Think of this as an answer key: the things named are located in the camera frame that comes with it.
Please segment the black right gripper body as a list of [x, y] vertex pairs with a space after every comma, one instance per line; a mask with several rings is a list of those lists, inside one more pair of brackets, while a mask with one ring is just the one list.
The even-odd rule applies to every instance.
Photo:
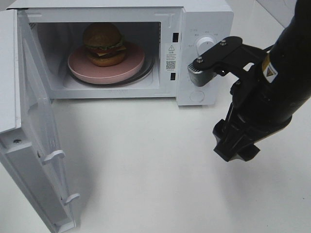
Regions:
[[230, 67], [238, 77], [230, 89], [232, 102], [226, 118], [213, 129], [217, 141], [214, 151], [227, 162], [252, 160], [259, 152], [255, 143], [284, 129], [293, 115], [264, 76], [261, 65], [268, 53], [257, 48], [242, 51], [247, 63], [253, 65], [248, 71], [242, 64]]

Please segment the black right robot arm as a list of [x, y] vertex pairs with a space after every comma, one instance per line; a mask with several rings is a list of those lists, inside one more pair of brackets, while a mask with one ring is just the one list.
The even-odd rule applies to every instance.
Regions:
[[253, 159], [256, 143], [282, 129], [311, 96], [311, 3], [299, 0], [288, 27], [260, 62], [231, 87], [225, 119], [213, 129], [225, 161]]

